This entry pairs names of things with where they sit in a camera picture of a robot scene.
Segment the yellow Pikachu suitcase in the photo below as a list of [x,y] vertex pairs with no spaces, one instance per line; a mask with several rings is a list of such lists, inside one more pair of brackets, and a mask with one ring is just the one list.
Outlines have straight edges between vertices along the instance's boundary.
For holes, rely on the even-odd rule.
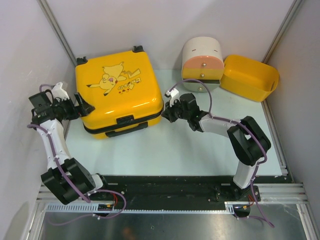
[[155,72],[141,45],[96,58],[78,57],[76,90],[94,107],[83,127],[102,140],[158,124],[164,102]]

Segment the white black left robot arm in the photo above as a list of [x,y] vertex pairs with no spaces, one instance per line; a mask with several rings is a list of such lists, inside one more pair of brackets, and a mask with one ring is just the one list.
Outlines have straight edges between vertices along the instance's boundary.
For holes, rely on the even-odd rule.
[[62,122],[86,117],[95,109],[78,92],[75,98],[77,105],[68,94],[56,96],[49,89],[29,97],[33,109],[31,123],[27,127],[39,133],[47,156],[47,172],[40,177],[64,205],[78,198],[89,203],[88,194],[91,192],[100,200],[107,199],[111,193],[111,188],[103,183],[101,175],[90,174],[68,150]]

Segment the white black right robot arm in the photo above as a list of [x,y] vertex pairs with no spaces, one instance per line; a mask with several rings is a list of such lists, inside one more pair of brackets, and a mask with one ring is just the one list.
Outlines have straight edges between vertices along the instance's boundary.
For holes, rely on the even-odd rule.
[[258,123],[251,116],[231,120],[200,110],[192,93],[180,95],[177,89],[173,89],[164,95],[168,101],[165,103],[162,117],[171,123],[178,119],[185,120],[193,131],[213,133],[230,140],[239,160],[230,194],[235,200],[242,201],[248,196],[259,165],[266,162],[267,151],[271,148],[270,140]]

